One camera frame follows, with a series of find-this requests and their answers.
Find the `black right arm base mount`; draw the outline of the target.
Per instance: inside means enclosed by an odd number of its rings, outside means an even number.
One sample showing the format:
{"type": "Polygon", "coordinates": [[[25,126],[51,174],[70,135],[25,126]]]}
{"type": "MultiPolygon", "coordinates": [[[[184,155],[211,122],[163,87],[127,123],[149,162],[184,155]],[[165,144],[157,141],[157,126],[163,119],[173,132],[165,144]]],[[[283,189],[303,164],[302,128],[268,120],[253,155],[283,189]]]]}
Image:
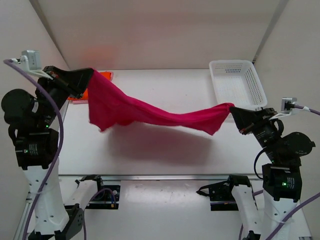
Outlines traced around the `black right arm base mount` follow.
{"type": "Polygon", "coordinates": [[[200,196],[209,197],[211,211],[238,211],[232,189],[239,185],[251,187],[249,178],[244,175],[231,174],[227,180],[204,185],[196,193],[200,196]]]}

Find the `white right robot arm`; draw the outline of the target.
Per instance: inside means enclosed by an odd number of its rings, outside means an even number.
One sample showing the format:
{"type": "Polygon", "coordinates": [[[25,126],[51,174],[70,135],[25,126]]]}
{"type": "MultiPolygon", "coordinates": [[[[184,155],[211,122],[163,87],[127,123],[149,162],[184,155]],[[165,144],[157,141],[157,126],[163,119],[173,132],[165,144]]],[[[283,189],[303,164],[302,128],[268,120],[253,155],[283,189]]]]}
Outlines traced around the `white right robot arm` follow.
{"type": "Polygon", "coordinates": [[[269,163],[261,167],[264,215],[260,218],[255,208],[255,197],[245,192],[249,182],[237,176],[230,177],[230,189],[237,203],[245,240],[287,240],[290,220],[305,203],[299,204],[302,193],[301,157],[311,153],[315,143],[302,132],[292,132],[283,136],[284,125],[280,114],[273,108],[258,111],[231,107],[230,113],[238,131],[242,135],[252,134],[260,152],[253,161],[253,167],[261,155],[265,154],[269,163]]]}

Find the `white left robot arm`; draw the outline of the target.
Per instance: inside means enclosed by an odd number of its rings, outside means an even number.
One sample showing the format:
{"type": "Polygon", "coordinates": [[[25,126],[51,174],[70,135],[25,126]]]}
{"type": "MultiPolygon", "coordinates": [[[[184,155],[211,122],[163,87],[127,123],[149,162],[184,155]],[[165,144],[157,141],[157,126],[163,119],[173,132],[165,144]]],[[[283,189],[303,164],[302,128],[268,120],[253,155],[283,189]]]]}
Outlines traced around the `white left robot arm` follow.
{"type": "Polygon", "coordinates": [[[93,73],[92,68],[65,71],[46,66],[39,79],[32,80],[34,95],[17,88],[1,100],[18,166],[33,195],[28,215],[35,217],[35,227],[32,232],[23,232],[25,240],[70,240],[83,227],[80,204],[64,205],[62,199],[58,157],[64,131],[52,129],[51,124],[62,120],[60,110],[68,97],[83,95],[93,73]]]}

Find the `orange t-shirt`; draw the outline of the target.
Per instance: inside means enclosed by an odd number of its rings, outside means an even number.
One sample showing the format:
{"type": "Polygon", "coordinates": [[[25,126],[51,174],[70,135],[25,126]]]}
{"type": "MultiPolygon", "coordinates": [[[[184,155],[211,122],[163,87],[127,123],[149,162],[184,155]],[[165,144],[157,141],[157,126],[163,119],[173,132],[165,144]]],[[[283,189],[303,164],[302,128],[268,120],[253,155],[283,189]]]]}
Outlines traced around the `orange t-shirt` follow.
{"type": "MultiPolygon", "coordinates": [[[[114,73],[111,71],[102,71],[100,74],[110,82],[113,80],[114,73]]],[[[88,90],[86,89],[80,98],[68,97],[67,99],[69,101],[87,101],[89,99],[88,90]]]]}

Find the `magenta t-shirt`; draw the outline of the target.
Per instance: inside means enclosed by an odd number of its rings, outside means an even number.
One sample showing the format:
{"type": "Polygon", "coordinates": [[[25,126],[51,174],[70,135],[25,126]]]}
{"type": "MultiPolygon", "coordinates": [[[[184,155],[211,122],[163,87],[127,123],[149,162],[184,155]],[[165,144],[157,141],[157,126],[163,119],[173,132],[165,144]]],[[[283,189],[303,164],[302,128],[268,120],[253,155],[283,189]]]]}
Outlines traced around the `magenta t-shirt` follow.
{"type": "Polygon", "coordinates": [[[114,125],[127,126],[139,122],[157,126],[181,126],[212,136],[221,128],[231,113],[230,109],[235,106],[226,102],[194,112],[170,113],[126,95],[96,70],[88,83],[87,92],[89,122],[102,132],[114,125]]]}

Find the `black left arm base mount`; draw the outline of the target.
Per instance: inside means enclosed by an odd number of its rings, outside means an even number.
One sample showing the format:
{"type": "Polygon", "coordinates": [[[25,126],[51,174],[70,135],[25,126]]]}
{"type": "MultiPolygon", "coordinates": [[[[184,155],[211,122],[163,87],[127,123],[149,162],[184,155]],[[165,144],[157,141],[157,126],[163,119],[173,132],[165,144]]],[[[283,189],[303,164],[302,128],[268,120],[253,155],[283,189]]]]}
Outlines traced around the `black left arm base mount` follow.
{"type": "Polygon", "coordinates": [[[120,200],[120,185],[105,184],[100,175],[86,175],[81,179],[75,180],[78,186],[83,181],[95,181],[97,190],[102,191],[96,195],[87,205],[86,209],[95,210],[118,210],[120,200]]]}

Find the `light pink t-shirt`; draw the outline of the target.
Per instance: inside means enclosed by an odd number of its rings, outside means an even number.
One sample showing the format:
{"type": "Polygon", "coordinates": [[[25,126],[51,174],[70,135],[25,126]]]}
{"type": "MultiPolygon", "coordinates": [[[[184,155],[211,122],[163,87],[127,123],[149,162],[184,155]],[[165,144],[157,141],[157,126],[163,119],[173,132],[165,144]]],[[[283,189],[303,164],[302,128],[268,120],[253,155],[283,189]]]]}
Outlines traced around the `light pink t-shirt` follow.
{"type": "Polygon", "coordinates": [[[84,101],[84,100],[80,100],[80,101],[71,101],[72,104],[87,104],[88,100],[84,101]]]}

